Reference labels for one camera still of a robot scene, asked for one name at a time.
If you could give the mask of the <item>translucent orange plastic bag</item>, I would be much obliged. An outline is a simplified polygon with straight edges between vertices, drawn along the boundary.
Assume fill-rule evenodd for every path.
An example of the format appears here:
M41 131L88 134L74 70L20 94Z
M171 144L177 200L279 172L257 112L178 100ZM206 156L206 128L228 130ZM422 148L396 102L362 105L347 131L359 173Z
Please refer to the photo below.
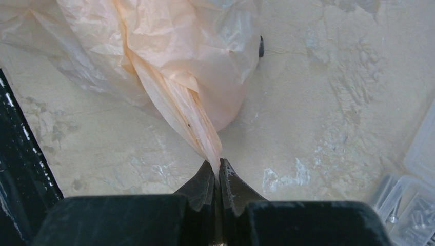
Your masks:
M1 41L149 107L215 174L259 62L260 1L1 1Z

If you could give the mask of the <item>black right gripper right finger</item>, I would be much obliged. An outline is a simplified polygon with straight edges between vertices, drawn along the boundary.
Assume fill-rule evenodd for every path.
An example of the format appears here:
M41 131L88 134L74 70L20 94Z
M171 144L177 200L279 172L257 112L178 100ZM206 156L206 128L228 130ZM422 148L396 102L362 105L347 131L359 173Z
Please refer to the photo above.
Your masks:
M219 178L224 245L392 245L366 203L269 201L226 159Z

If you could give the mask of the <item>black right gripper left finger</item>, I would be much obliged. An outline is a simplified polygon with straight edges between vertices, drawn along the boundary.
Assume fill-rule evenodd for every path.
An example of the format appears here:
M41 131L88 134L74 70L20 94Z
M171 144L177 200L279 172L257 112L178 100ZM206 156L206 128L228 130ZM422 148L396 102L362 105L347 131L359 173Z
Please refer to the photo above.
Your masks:
M212 245L215 179L209 163L172 194L69 197L33 245Z

